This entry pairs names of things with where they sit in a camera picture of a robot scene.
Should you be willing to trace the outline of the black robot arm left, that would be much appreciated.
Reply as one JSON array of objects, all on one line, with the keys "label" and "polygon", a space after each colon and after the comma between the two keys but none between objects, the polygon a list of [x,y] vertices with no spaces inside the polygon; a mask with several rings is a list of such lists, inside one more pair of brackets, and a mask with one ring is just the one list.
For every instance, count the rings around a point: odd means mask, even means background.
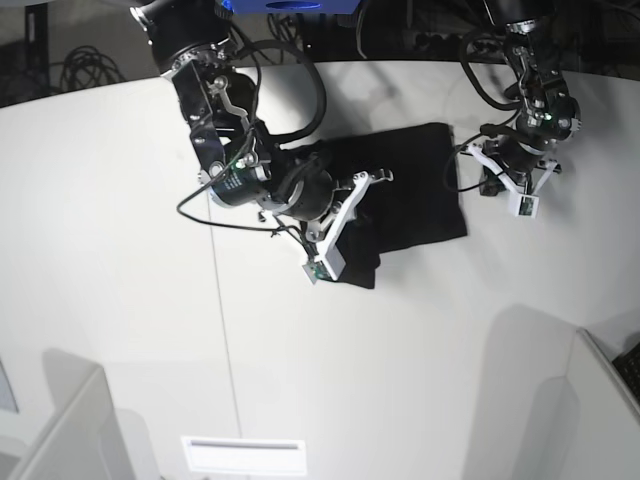
[{"label": "black robot arm left", "polygon": [[[486,1],[487,22],[467,33],[459,46],[463,71],[476,93],[492,108],[511,112],[500,124],[484,124],[487,138],[481,152],[497,163],[495,173],[485,166],[477,186],[482,196],[507,190],[511,180],[526,194],[533,192],[532,174],[546,165],[559,143],[581,127],[577,100],[561,72],[561,53],[552,38],[551,1]],[[481,38],[498,42],[515,82],[504,91],[506,103],[489,95],[473,72],[469,47]]]}]

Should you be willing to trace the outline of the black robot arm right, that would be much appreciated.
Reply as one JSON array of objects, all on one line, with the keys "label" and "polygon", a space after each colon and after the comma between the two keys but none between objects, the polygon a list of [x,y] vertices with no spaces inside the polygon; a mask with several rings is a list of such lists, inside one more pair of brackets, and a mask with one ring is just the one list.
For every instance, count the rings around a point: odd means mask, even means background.
[{"label": "black robot arm right", "polygon": [[[176,211],[203,193],[225,208],[256,203],[294,225],[259,227],[261,233],[300,233],[302,224],[329,228],[356,217],[351,181],[336,181],[322,151],[298,154],[288,144],[314,133],[327,112],[325,84],[314,63],[280,40],[252,41],[218,1],[135,1],[131,16],[148,37],[162,77],[173,85],[200,167],[201,185]],[[263,73],[237,71],[237,60],[255,60],[266,50],[290,53],[303,66],[316,96],[309,122],[289,133],[273,134],[258,116]]]}]

